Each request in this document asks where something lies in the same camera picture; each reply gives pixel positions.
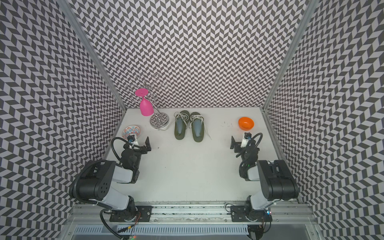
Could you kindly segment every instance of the black and white wallpaper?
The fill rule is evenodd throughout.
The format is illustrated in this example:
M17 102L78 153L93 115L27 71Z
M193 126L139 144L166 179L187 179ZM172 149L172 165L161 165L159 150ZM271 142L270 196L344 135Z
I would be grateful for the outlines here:
M55 238L122 109L53 0L1 0L0 38L0 238Z
M383 9L321 0L268 109L327 239L384 239Z
M160 107L195 108L262 106L308 0L69 3L127 107L126 86L157 72Z

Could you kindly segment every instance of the orange bowl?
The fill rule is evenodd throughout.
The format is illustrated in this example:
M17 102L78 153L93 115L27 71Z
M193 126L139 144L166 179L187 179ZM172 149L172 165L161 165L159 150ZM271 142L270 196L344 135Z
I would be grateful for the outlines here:
M255 125L255 123L250 118L242 117L242 118L239 119L239 127L243 131L251 130L254 125Z

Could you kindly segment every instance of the white table surface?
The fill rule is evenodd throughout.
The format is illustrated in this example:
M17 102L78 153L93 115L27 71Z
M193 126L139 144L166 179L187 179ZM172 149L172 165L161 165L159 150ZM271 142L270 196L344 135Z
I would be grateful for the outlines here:
M174 113L184 109L160 109L167 113L170 122ZM139 109L127 110L122 131L129 125L137 125L141 132L139 145L143 146L149 136L152 151L144 154L140 162L140 175L135 184L112 183L118 191L132 196L137 202L207 202L239 201L260 190L258 181L245 181L239 176L241 158L236 158L229 149L231 136L241 141L244 131L238 127L240 117L250 117L255 126L252 135L261 132L259 160L277 159L271 138L259 108L191 108L203 115L205 126L212 140L204 135L202 142L195 142L192 130L187 129L183 140L174 136L174 123L167 131L154 129L149 118L142 116ZM120 155L124 142L116 140L115 149ZM107 160L117 160L113 152Z

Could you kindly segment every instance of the shoe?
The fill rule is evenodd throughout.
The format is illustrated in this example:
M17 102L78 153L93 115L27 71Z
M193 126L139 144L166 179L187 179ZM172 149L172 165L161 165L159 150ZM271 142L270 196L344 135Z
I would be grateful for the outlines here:
M198 112L191 113L190 116L192 135L195 142L201 142L204 138L204 118Z
M183 110L181 112L175 112L175 137L177 140L181 140L185 136L185 129L189 124L189 112Z

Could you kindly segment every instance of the metal bracket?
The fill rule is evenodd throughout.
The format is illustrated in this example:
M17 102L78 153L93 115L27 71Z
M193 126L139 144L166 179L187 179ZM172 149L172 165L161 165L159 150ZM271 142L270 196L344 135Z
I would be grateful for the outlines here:
M269 214L266 214L264 210L254 210L253 215L254 215L254 218L256 218L256 220L251 221L247 218L245 214L244 206L231 206L232 222L255 222L255 224L259 224L260 222L272 221L272 216Z
M138 213L140 213L139 222L149 222L152 214L152 206L136 206ZM109 218L110 222L126 222L124 220L124 213L117 212Z

